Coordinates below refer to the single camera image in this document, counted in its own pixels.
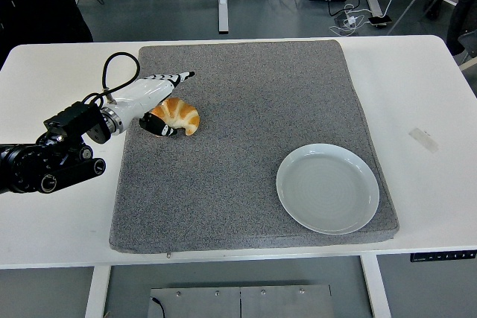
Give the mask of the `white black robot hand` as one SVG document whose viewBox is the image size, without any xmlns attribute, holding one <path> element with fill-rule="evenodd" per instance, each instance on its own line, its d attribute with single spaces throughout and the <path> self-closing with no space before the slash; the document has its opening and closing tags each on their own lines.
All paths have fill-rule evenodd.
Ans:
<svg viewBox="0 0 477 318">
<path fill-rule="evenodd" d="M 113 135 L 123 133 L 134 119 L 140 119 L 146 112 L 164 101 L 182 82 L 193 77 L 193 71 L 179 74 L 153 74 L 127 85 L 115 95 L 114 104 L 102 108 L 111 117 Z"/>
</svg>

